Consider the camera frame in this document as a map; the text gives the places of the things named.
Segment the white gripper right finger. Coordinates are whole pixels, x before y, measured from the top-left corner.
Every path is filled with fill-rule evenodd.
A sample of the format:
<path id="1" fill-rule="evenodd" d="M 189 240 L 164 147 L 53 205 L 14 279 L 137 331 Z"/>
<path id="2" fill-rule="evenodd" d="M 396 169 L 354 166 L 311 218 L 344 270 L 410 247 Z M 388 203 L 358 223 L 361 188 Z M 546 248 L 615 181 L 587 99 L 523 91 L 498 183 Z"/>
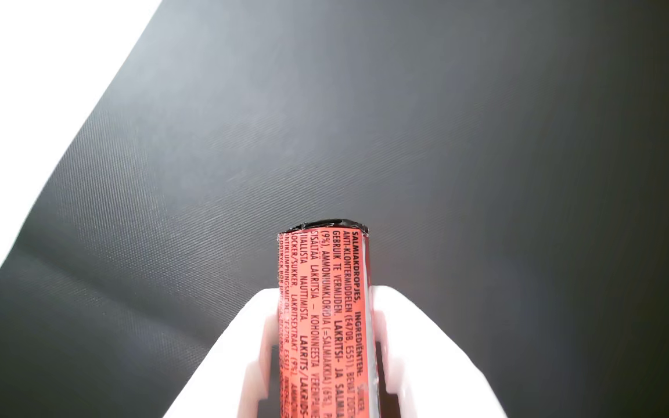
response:
<path id="1" fill-rule="evenodd" d="M 505 417 L 485 375 L 401 292 L 372 286 L 383 382 L 402 417 Z"/>

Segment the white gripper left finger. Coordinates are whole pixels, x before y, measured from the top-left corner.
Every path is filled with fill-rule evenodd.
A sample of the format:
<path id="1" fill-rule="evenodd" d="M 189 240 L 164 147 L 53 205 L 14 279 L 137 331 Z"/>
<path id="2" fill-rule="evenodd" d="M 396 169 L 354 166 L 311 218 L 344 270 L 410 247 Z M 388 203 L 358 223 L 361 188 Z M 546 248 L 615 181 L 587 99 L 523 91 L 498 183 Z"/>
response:
<path id="1" fill-rule="evenodd" d="M 278 289 L 257 292 L 213 344 L 165 417 L 257 417 L 270 394 Z"/>

